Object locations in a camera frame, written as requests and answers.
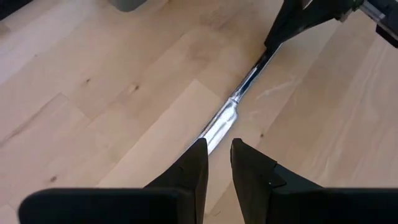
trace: chrome pole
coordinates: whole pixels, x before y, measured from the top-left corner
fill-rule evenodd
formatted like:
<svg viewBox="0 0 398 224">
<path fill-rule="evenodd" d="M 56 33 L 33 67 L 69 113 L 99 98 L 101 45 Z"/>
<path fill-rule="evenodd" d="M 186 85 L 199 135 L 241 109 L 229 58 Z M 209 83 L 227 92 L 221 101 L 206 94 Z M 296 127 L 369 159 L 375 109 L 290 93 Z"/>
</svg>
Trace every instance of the chrome pole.
<svg viewBox="0 0 398 224">
<path fill-rule="evenodd" d="M 225 104 L 217 112 L 217 114 L 210 120 L 210 122 L 203 129 L 199 138 L 207 140 L 208 154 L 210 155 L 217 145 L 224 138 L 226 133 L 231 129 L 232 125 L 238 118 L 237 107 L 242 100 L 244 94 L 257 80 L 261 72 L 268 66 L 269 62 L 279 50 L 280 46 L 275 50 L 267 49 L 252 67 L 250 72 L 246 75 L 241 84 L 233 91 L 231 96 L 227 99 Z"/>
</svg>

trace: white mark on floor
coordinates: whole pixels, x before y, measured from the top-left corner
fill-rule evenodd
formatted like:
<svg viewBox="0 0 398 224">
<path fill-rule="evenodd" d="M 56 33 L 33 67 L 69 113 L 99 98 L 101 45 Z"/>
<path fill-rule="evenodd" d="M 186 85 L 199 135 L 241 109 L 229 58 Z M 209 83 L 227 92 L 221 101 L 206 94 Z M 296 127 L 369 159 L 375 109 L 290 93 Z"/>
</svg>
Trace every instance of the white mark on floor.
<svg viewBox="0 0 398 224">
<path fill-rule="evenodd" d="M 269 95 L 273 94 L 273 93 L 276 92 L 276 91 L 283 90 L 284 88 L 290 87 L 290 86 L 292 86 L 294 83 L 295 83 L 294 80 L 291 80 L 291 81 L 289 81 L 289 82 L 286 82 L 286 83 L 283 83 L 283 84 L 274 86 L 274 87 L 272 87 L 272 88 L 270 88 L 270 89 L 268 89 L 268 90 L 265 90 L 265 91 L 263 91 L 259 96 L 257 96 L 256 100 L 259 100 L 259 99 L 262 98 L 263 96 L 269 96 Z"/>
</svg>

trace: black plastic part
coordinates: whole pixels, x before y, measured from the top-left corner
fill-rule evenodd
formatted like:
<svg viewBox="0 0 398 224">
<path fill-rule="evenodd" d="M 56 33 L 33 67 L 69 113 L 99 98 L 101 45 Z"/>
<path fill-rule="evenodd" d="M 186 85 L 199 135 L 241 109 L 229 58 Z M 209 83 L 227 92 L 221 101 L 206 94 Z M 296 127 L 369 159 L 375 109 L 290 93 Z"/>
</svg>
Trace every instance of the black plastic part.
<svg viewBox="0 0 398 224">
<path fill-rule="evenodd" d="M 376 32 L 384 38 L 387 42 L 389 42 L 393 47 L 398 48 L 398 40 L 393 38 L 387 31 L 385 31 L 382 27 L 377 26 Z"/>
<path fill-rule="evenodd" d="M 206 139 L 195 142 L 168 170 L 146 188 L 171 187 L 184 189 L 193 196 L 195 223 L 203 222 L 208 181 L 208 154 Z"/>
<path fill-rule="evenodd" d="M 385 15 L 385 18 L 383 18 L 379 23 L 389 31 L 387 32 L 381 26 L 377 26 L 376 32 L 392 46 L 398 48 L 398 2 L 396 0 L 368 1 Z"/>
<path fill-rule="evenodd" d="M 398 223 L 398 189 L 324 189 L 234 139 L 233 181 L 244 221 Z"/>
<path fill-rule="evenodd" d="M 265 41 L 267 48 L 278 47 L 281 43 L 299 33 L 329 21 L 340 19 L 350 10 L 356 10 L 363 0 L 284 0 L 282 8 Z"/>
<path fill-rule="evenodd" d="M 0 20 L 9 16 L 32 0 L 0 0 Z"/>
<path fill-rule="evenodd" d="M 234 139 L 231 165 L 244 222 L 265 223 L 272 188 L 286 184 L 274 172 L 276 161 L 243 143 L 241 139 Z"/>
<path fill-rule="evenodd" d="M 207 180 L 207 144 L 199 139 L 144 189 L 43 190 L 22 202 L 19 220 L 22 224 L 201 224 Z"/>
</svg>

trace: wooden floor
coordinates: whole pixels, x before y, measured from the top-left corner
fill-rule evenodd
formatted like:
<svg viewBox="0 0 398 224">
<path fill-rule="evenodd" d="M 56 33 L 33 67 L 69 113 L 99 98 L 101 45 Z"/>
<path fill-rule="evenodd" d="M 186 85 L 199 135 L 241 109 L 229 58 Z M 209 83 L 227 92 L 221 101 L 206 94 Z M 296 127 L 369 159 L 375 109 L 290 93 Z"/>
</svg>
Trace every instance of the wooden floor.
<svg viewBox="0 0 398 224">
<path fill-rule="evenodd" d="M 49 187 L 142 187 L 264 50 L 282 0 L 35 0 L 0 22 L 0 222 Z M 398 187 L 398 51 L 361 12 L 286 43 L 210 156 L 205 223 L 242 223 L 243 138 L 324 186 Z"/>
</svg>

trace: gray object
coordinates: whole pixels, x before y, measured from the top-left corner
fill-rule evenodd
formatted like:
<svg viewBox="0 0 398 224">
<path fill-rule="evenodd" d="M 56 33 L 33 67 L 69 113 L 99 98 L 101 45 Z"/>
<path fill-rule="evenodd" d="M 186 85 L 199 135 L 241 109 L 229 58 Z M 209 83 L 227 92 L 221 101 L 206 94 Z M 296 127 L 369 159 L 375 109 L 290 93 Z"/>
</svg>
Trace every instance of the gray object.
<svg viewBox="0 0 398 224">
<path fill-rule="evenodd" d="M 130 12 L 137 9 L 147 0 L 110 0 L 111 4 L 122 12 Z"/>
</svg>

